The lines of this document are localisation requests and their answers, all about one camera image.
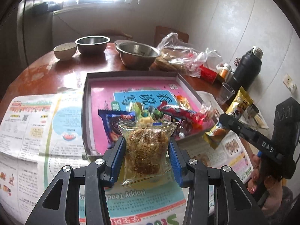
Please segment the yellow snack packet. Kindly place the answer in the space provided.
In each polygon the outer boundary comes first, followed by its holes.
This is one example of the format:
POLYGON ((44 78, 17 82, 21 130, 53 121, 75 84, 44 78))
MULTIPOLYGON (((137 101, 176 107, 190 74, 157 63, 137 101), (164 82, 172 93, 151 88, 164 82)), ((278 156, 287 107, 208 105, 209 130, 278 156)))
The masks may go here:
POLYGON ((219 121, 208 132, 205 132, 203 139, 212 149, 216 149, 225 136, 230 132, 230 124, 239 120, 245 110, 253 103, 252 98, 241 86, 224 114, 221 114, 219 121))

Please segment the red candy packet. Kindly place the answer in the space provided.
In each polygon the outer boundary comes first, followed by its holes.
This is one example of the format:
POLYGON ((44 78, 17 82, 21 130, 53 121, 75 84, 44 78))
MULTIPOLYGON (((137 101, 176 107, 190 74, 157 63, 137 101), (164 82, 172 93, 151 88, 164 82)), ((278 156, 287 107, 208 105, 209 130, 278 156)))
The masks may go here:
POLYGON ((173 118, 187 121, 195 129, 202 130, 204 123, 209 121, 209 115, 206 110, 196 112, 181 106, 170 105, 167 101, 163 101, 157 109, 173 118))

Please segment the clear bag crispy snack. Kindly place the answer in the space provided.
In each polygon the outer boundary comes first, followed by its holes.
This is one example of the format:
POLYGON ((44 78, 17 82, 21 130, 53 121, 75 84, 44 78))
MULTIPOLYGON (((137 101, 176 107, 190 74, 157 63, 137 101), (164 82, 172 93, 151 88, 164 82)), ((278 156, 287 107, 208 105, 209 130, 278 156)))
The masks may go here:
POLYGON ((119 120, 119 131, 126 141, 123 186, 162 176, 170 170, 167 151, 177 126, 177 122, 119 120))

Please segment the blue chocolate snack packet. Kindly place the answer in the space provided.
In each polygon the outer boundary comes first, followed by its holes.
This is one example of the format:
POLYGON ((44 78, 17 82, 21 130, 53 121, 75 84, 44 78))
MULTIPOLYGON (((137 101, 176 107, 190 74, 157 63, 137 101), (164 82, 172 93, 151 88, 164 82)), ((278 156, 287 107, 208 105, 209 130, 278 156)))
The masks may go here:
POLYGON ((98 109, 98 116, 102 118, 103 127, 107 136, 107 148, 112 149, 121 132, 119 130, 119 120, 135 121, 135 112, 121 111, 121 110, 104 110, 98 109))

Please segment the orange bread snack bag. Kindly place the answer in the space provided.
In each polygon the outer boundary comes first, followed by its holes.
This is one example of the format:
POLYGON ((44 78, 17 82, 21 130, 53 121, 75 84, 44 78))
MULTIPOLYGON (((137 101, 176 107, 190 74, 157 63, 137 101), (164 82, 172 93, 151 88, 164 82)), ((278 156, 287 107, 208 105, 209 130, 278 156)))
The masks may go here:
POLYGON ((182 107, 182 108, 185 108, 185 109, 188 109, 188 110, 193 110, 188 99, 186 97, 183 97, 182 95, 177 95, 176 96, 176 101, 177 101, 177 104, 182 107))

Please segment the green snack packet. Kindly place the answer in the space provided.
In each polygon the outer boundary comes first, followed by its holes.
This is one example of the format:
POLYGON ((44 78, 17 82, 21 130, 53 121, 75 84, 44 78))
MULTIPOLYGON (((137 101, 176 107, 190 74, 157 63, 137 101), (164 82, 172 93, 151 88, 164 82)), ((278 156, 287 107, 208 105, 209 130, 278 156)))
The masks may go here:
POLYGON ((130 102, 128 106, 130 112, 135 113, 135 119, 139 123, 151 123, 163 121, 164 113, 154 106, 144 107, 142 103, 130 102))

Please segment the small steel cup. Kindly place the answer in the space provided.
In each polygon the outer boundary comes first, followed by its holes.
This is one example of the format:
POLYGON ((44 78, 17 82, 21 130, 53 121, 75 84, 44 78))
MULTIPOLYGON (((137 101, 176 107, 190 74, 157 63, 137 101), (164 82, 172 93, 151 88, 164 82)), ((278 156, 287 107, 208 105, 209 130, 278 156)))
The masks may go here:
POLYGON ((259 113, 259 109, 257 108, 257 106, 252 103, 250 106, 248 106, 248 108, 246 109, 246 116, 248 119, 252 119, 254 118, 258 113, 259 113))

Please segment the black thermos bottle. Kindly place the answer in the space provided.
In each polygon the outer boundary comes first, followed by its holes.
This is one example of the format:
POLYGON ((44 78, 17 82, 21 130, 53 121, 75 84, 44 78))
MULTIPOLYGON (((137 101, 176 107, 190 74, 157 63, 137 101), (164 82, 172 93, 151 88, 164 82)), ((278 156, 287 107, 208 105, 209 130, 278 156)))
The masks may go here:
POLYGON ((247 51, 246 54, 242 56, 233 76, 227 83, 236 94, 240 87, 246 91, 250 88, 251 84, 260 73, 262 56, 263 52, 257 46, 253 46, 251 50, 247 51))

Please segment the newspaper on table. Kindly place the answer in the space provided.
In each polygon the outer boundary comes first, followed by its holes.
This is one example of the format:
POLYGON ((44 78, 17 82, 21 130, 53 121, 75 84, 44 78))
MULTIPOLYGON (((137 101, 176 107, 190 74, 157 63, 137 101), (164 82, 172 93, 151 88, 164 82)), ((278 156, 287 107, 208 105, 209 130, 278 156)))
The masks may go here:
MULTIPOLYGON (((24 224, 61 167, 88 165, 81 133, 82 92, 14 98, 1 122, 1 205, 24 224)), ((182 224, 188 190, 172 172, 106 191, 113 224, 182 224)))

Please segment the red white flower decoration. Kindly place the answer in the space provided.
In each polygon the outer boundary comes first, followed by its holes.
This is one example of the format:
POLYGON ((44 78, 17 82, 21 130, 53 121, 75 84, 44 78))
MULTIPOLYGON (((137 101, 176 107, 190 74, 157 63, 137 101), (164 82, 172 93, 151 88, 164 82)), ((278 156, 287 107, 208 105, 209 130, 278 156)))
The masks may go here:
POLYGON ((234 66, 237 68, 239 66, 239 63, 241 62, 241 58, 240 57, 237 57, 234 61, 233 61, 233 64, 234 66))

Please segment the red tissue box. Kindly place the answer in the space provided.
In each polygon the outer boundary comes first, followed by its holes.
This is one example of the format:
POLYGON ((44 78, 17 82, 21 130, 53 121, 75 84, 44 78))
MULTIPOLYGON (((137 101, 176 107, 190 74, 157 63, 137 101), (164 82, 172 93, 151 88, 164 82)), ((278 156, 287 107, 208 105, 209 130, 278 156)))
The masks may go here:
POLYGON ((200 66, 200 70, 200 78, 209 84, 213 84, 215 79, 217 78, 218 73, 211 69, 208 69, 207 67, 204 67, 203 65, 200 66))

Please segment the clear plastic bag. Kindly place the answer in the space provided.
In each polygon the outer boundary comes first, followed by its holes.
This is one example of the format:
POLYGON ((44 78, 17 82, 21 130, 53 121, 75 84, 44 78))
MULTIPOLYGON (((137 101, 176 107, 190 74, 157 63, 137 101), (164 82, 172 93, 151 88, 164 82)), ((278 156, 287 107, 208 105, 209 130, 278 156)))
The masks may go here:
POLYGON ((165 36, 157 49, 161 52, 161 56, 154 61, 158 69, 196 78, 201 75, 201 65, 217 72, 216 66, 223 61, 216 50, 206 48, 199 51, 193 45, 179 40, 177 33, 165 36))

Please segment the white ceramic bowl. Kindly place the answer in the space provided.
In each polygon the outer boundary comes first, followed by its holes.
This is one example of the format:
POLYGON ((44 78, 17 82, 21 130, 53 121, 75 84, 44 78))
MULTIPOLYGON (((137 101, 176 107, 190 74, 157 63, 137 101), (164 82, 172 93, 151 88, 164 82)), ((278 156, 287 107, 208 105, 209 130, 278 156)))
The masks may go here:
POLYGON ((55 57, 61 61, 70 60, 76 51, 77 44, 75 42, 63 43, 53 49, 55 57))

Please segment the small steel bowl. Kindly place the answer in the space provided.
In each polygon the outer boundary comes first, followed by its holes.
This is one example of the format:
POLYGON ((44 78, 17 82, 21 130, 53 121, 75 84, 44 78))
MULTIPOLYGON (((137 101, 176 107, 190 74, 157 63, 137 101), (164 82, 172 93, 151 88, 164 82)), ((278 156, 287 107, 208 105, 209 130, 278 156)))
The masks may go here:
POLYGON ((78 38, 75 43, 82 55, 99 55, 107 48, 110 38, 106 36, 86 36, 78 38))

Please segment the wall power outlet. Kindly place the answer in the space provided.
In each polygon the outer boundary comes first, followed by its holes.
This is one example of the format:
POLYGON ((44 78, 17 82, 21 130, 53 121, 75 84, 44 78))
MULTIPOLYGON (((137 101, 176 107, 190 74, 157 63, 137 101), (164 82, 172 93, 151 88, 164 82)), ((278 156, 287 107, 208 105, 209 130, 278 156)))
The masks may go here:
POLYGON ((285 74, 283 78, 283 83, 288 88, 291 94, 294 94, 297 90, 297 85, 294 83, 294 81, 288 74, 285 74))

